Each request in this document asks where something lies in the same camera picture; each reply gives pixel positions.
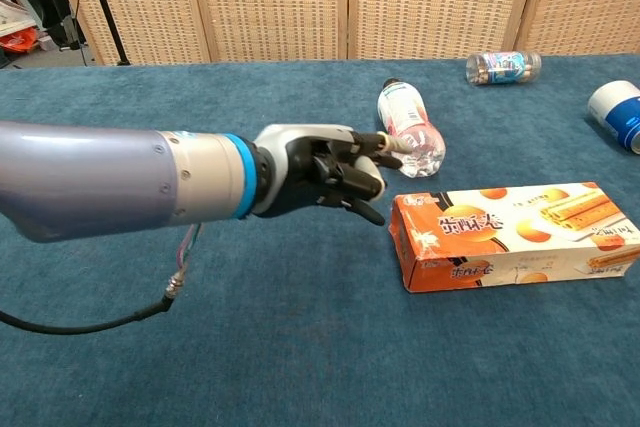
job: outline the snack box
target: snack box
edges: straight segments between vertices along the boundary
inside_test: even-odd
[[[621,277],[640,231],[594,182],[398,195],[410,292]]]

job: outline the black stand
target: black stand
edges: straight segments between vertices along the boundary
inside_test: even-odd
[[[124,45],[122,45],[122,40],[120,39],[120,34],[118,33],[118,28],[116,27],[116,23],[113,20],[113,15],[111,14],[111,9],[109,8],[109,3],[107,0],[99,0],[100,7],[102,7],[102,11],[104,12],[104,17],[107,19],[107,24],[109,25],[109,30],[111,31],[111,37],[113,37],[113,43],[118,50],[118,55],[120,56],[120,60],[118,61],[118,65],[131,65],[129,63],[129,59],[127,59],[127,54],[124,51]]]

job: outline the wire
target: wire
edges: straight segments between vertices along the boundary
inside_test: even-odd
[[[34,324],[22,319],[18,319],[12,315],[7,314],[0,310],[0,322],[4,322],[12,327],[16,327],[20,330],[26,330],[27,332],[33,332],[36,334],[48,334],[48,335],[81,335],[91,334],[94,332],[101,332],[103,330],[113,329],[120,327],[121,325],[129,324],[131,322],[140,321],[151,317],[152,315],[159,314],[160,312],[167,312],[173,303],[173,299],[166,296],[162,297],[162,300],[156,304],[150,305],[146,309],[139,310],[133,314],[122,317],[111,322],[105,322],[104,324],[88,325],[85,327],[53,327],[50,325]]]
[[[36,334],[81,335],[113,329],[115,327],[120,327],[121,325],[129,324],[131,322],[148,319],[149,317],[161,312],[167,312],[171,308],[171,304],[173,304],[176,295],[178,295],[180,289],[184,285],[184,278],[188,265],[187,261],[189,260],[189,256],[191,255],[191,249],[193,249],[193,247],[195,246],[201,231],[202,224],[194,224],[189,227],[189,230],[185,234],[184,239],[178,247],[178,253],[176,255],[178,271],[169,280],[169,286],[165,290],[165,294],[162,297],[162,300],[150,305],[145,309],[138,310],[127,317],[122,317],[111,322],[88,325],[84,327],[54,327],[51,325],[34,324],[32,322],[27,322],[25,320],[14,317],[13,315],[7,314],[2,310],[0,310],[0,322],[8,324],[17,329],[26,330],[27,332],[33,332]]]
[[[73,26],[76,31],[76,37],[78,37],[78,45],[80,46],[80,55],[82,55],[82,63],[84,64],[85,67],[89,67],[87,65],[87,59],[85,59],[84,57],[84,51],[82,50],[82,42],[80,42],[80,31],[78,30],[78,12],[79,11],[80,11],[80,0],[76,0],[76,8],[72,15]]]

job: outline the floor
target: floor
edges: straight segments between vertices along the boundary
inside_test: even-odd
[[[88,47],[83,48],[87,66],[96,65]],[[34,50],[30,54],[14,55],[12,62],[5,69],[30,69],[37,67],[79,67],[83,66],[82,55],[79,50]]]

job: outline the black cable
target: black cable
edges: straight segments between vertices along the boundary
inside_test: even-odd
[[[121,325],[129,324],[131,322],[141,321],[148,319],[152,315],[159,314],[161,312],[167,312],[173,304],[173,299],[167,296],[162,297],[162,300],[156,304],[152,304],[149,307],[138,310],[133,314],[122,317],[120,319],[113,320],[111,322],[105,322],[103,324],[87,325],[85,327],[53,327],[50,325],[34,324],[22,319],[18,319],[12,315],[7,314],[0,310],[0,322],[8,324],[20,330],[26,330],[27,332],[33,332],[36,334],[48,334],[48,335],[81,335],[91,334],[94,332],[101,332],[103,330],[113,329],[120,327]]]
[[[84,58],[84,51],[82,50],[82,42],[80,41],[80,31],[78,30],[78,12],[80,10],[80,0],[76,1],[76,8],[73,12],[73,27],[76,30],[76,36],[78,37],[78,45],[80,46],[80,55],[82,55],[82,63],[85,67],[89,67],[87,65],[87,59]]]
[[[120,39],[120,33],[118,32],[116,21],[114,20],[113,14],[111,13],[109,2],[107,2],[107,0],[99,0],[99,1],[100,1],[100,7],[102,7],[102,13],[104,14],[104,18],[107,21],[107,25],[109,26],[109,31],[111,32],[113,43],[116,46],[118,55],[120,56],[118,65],[131,65],[131,63],[129,62],[129,59],[127,59],[127,54],[124,51],[124,45],[122,45],[122,39]]]

